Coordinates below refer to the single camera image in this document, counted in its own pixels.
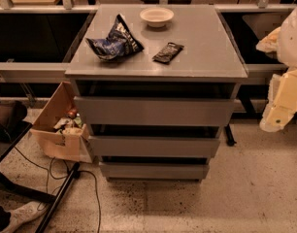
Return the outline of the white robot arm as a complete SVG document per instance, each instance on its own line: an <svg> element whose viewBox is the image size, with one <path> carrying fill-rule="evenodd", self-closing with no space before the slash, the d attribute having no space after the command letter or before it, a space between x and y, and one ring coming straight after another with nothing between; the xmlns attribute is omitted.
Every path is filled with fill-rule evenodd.
<svg viewBox="0 0 297 233"><path fill-rule="evenodd" d="M256 48L263 52L275 51L278 61L288 67L282 76L271 78L268 104L259 123L262 130L277 132L297 113L297 7Z"/></svg>

